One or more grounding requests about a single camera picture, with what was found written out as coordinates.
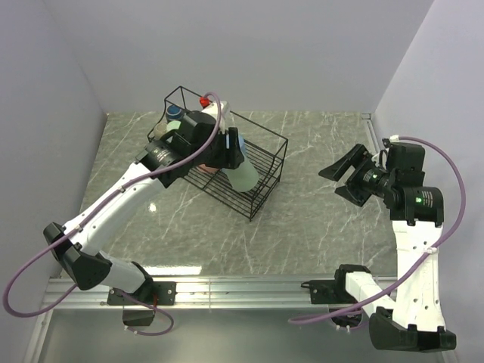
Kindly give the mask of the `blue plastic tumbler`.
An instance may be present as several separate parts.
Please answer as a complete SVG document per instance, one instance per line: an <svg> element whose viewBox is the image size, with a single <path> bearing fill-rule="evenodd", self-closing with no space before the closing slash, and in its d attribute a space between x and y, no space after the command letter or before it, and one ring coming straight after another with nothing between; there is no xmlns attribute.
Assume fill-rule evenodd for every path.
<svg viewBox="0 0 484 363"><path fill-rule="evenodd" d="M238 135L238 143L239 143L239 146L240 146L240 150L242 152L242 154L244 156L247 155L247 149L245 147L245 141L244 141L244 138L241 136L241 135ZM230 146L231 146L231 142L230 142L230 138L229 136L227 135L226 136L226 149L229 150L230 149Z"/></svg>

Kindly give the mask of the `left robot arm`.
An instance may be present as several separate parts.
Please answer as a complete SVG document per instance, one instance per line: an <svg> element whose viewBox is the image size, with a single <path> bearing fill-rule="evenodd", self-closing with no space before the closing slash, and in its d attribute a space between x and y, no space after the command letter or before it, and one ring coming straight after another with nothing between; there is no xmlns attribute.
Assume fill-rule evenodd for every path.
<svg viewBox="0 0 484 363"><path fill-rule="evenodd" d="M152 295L152 277L137 262L103 251L110 236L140 205L161 194L201 164L236 169L244 161L237 128L221 131L206 112L190 111L179 126L150 141L123 176L88 209L64 225L52 222L43 234L55 259L80 290L104 285L123 290L136 304Z"/></svg>

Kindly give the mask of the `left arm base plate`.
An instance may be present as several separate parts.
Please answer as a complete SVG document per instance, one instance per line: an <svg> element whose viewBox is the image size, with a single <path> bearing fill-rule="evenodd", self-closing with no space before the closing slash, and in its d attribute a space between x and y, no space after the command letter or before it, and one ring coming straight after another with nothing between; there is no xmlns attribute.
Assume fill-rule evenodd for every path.
<svg viewBox="0 0 484 363"><path fill-rule="evenodd" d="M111 290L107 296L109 306L136 306L140 303L152 306L173 306L177 283L174 281L152 281L134 293L124 296L119 290Z"/></svg>

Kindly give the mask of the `dark blue glazed mug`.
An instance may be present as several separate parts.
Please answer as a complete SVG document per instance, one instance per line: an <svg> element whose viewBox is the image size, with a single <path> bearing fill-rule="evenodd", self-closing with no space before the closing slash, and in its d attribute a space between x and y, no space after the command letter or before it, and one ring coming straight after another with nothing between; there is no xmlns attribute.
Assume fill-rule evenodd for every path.
<svg viewBox="0 0 484 363"><path fill-rule="evenodd" d="M165 117L168 123L174 121L174 120L180 120L185 114L185 110L183 108L180 108L174 104L170 104L166 108L166 113Z"/></svg>

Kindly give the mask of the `salmon pink plastic tumbler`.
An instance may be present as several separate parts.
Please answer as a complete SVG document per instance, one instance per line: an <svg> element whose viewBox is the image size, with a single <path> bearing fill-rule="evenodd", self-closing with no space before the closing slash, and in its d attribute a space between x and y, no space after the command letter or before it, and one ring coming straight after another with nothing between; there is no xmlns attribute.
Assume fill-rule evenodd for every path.
<svg viewBox="0 0 484 363"><path fill-rule="evenodd" d="M198 169L202 172L210 173L210 174L214 174L219 171L217 168L209 167L205 164L199 165Z"/></svg>

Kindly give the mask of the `beige ceramic mug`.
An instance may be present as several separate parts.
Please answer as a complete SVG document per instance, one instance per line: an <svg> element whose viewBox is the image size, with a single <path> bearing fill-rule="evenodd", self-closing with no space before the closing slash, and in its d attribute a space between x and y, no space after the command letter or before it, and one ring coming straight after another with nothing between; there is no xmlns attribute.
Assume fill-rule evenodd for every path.
<svg viewBox="0 0 484 363"><path fill-rule="evenodd" d="M166 127L167 124L165 123L157 123L153 130L154 138L157 140L161 139L166 134Z"/></svg>

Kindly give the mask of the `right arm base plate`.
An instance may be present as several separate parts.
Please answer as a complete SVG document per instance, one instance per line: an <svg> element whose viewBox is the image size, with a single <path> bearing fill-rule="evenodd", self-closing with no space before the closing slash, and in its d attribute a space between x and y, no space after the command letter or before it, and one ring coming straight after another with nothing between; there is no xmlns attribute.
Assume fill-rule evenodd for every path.
<svg viewBox="0 0 484 363"><path fill-rule="evenodd" d="M309 291L312 305L333 305L340 302L334 279L304 281L300 284L300 287Z"/></svg>

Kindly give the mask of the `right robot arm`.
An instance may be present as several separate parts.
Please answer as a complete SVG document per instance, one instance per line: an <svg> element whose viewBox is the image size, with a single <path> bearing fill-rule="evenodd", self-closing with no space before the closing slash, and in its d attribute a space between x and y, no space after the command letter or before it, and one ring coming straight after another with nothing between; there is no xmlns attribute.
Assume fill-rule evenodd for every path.
<svg viewBox="0 0 484 363"><path fill-rule="evenodd" d="M369 333L379 350L442 352L457 346L457 337L445 326L439 301L439 267L436 242L442 236L444 200L435 187L424 186L425 150L417 144L387 142L372 155L356 144L322 178L339 181L349 168L353 173L335 192L363 206L370 197L383 200L396 238L397 278L402 280L392 299L372 278L368 268L341 265L335 273L334 296L363 302Z"/></svg>

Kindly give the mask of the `green tumbler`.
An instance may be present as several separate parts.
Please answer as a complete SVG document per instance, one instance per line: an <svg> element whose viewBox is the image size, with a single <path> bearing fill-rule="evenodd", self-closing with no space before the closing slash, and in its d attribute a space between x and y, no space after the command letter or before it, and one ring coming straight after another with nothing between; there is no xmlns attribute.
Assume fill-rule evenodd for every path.
<svg viewBox="0 0 484 363"><path fill-rule="evenodd" d="M166 125L166 131L171 132L171 131L178 130L180 128L181 124L182 124L181 120L171 120Z"/></svg>
<svg viewBox="0 0 484 363"><path fill-rule="evenodd" d="M225 169L224 173L232 189L237 192L250 191L259 180L259 173L246 154L244 154L244 161L236 169Z"/></svg>

